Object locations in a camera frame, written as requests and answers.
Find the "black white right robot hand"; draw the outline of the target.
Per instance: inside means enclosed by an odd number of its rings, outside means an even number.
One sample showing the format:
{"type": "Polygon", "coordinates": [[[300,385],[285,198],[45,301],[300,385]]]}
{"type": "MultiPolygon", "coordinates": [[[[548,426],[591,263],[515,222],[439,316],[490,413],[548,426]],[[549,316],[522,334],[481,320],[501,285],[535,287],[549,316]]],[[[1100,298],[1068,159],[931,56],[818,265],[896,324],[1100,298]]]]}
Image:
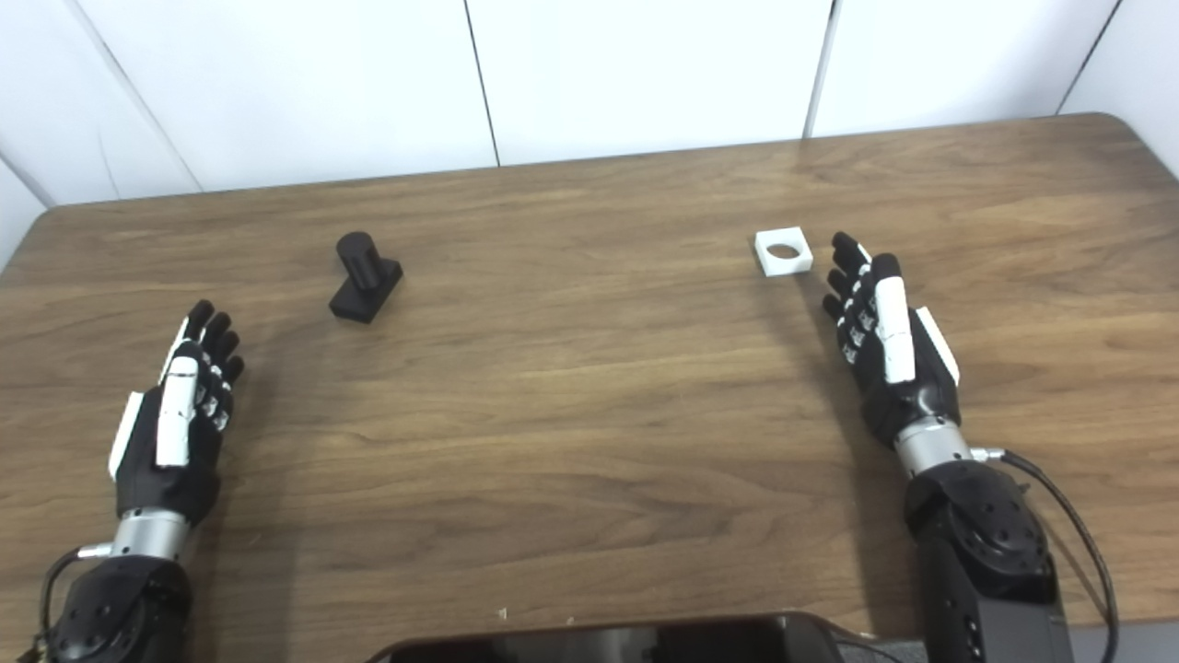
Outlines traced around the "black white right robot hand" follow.
{"type": "Polygon", "coordinates": [[[909,425],[962,421],[960,370],[938,323],[911,306],[900,260],[871,255],[847,232],[834,234],[835,267],[823,310],[859,390],[859,415],[891,445],[909,425]]]}

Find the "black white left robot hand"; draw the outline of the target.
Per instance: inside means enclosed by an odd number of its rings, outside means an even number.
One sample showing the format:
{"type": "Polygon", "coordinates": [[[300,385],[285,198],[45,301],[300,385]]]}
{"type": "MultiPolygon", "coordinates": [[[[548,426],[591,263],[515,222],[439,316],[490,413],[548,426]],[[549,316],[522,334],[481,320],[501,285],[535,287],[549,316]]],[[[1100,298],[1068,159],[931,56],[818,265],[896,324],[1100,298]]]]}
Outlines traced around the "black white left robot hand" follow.
{"type": "Polygon", "coordinates": [[[117,516],[166,508],[197,525],[222,491],[219,461],[244,362],[228,313],[195,302],[169,346],[158,381],[123,408],[107,461],[117,516]]]}

